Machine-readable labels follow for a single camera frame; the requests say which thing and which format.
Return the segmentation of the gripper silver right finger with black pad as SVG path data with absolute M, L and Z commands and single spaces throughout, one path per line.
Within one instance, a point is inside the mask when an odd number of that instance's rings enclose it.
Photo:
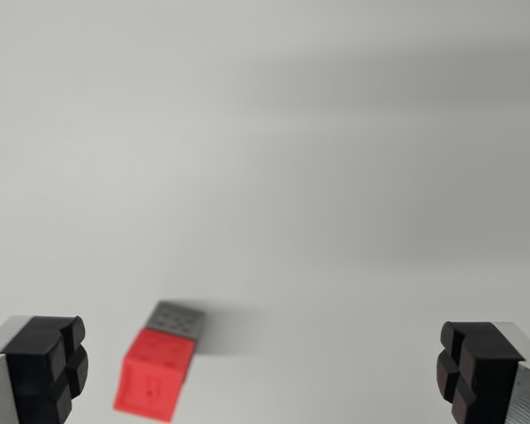
M 436 381 L 457 423 L 530 423 L 530 338 L 513 322 L 445 322 Z

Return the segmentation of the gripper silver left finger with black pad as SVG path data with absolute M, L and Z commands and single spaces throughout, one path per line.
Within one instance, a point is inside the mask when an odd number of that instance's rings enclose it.
M 14 315 L 0 326 L 0 424 L 66 422 L 87 381 L 85 335 L 78 316 Z

